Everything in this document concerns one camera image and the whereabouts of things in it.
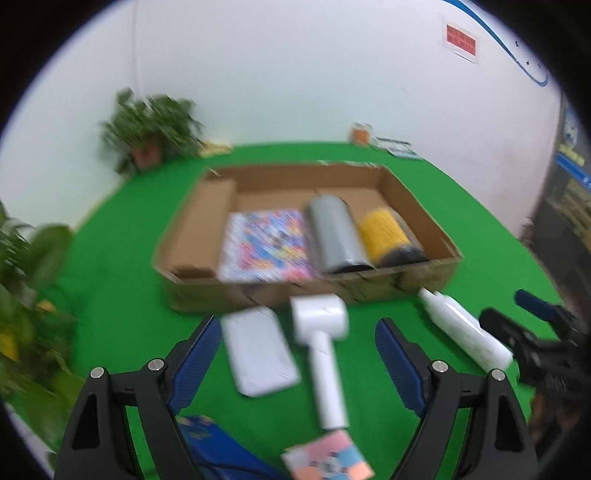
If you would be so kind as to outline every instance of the colorful card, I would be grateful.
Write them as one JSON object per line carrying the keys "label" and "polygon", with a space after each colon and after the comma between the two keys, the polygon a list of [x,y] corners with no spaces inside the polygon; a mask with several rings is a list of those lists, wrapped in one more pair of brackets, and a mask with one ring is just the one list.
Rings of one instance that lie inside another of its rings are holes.
{"label": "colorful card", "polygon": [[302,214],[298,210],[232,213],[218,278],[223,282],[312,278]]}
{"label": "colorful card", "polygon": [[366,480],[374,476],[374,471],[344,430],[293,447],[281,458],[295,480]]}

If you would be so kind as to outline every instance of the open cardboard box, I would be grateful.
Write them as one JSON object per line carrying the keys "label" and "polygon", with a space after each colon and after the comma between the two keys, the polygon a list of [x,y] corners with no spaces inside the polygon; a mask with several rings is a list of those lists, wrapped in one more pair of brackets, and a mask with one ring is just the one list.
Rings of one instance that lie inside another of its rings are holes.
{"label": "open cardboard box", "polygon": [[[357,222],[378,207],[394,208],[430,261],[299,283],[222,283],[216,278],[230,213],[302,210],[318,193],[341,197]],[[386,167],[318,162],[210,170],[169,225],[155,252],[154,267],[175,310],[228,312],[253,305],[279,306],[296,295],[336,293],[352,304],[398,299],[422,287],[440,290],[461,259],[453,241]]]}

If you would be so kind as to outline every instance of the potted plant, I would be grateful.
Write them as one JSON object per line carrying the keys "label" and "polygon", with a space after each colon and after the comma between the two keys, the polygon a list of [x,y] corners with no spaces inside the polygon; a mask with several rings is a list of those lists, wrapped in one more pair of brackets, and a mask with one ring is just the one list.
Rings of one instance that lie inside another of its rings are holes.
{"label": "potted plant", "polygon": [[11,400],[52,449],[61,442],[84,383],[67,361],[76,319],[40,290],[56,280],[72,233],[66,225],[37,229],[10,218],[0,202],[0,398]]}
{"label": "potted plant", "polygon": [[123,155],[119,171],[130,163],[146,171],[175,155],[197,155],[201,124],[191,116],[191,100],[155,95],[134,101],[127,88],[116,102],[111,121],[102,126],[103,140]]}

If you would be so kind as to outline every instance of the white handle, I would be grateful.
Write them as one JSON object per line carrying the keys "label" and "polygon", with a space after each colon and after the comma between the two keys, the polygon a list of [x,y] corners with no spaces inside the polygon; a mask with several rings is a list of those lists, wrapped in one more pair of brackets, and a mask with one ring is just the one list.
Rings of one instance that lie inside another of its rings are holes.
{"label": "white handle", "polygon": [[312,334],[309,361],[320,426],[325,430],[347,428],[349,419],[330,335],[321,331]]}

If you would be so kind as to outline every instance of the gray cylinder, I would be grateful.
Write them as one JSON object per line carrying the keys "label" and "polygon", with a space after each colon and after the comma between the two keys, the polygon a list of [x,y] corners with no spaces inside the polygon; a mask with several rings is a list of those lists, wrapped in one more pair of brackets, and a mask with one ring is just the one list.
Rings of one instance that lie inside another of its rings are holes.
{"label": "gray cylinder", "polygon": [[351,217],[349,206],[335,195],[314,197],[304,213],[308,249],[314,267],[322,274],[373,269]]}

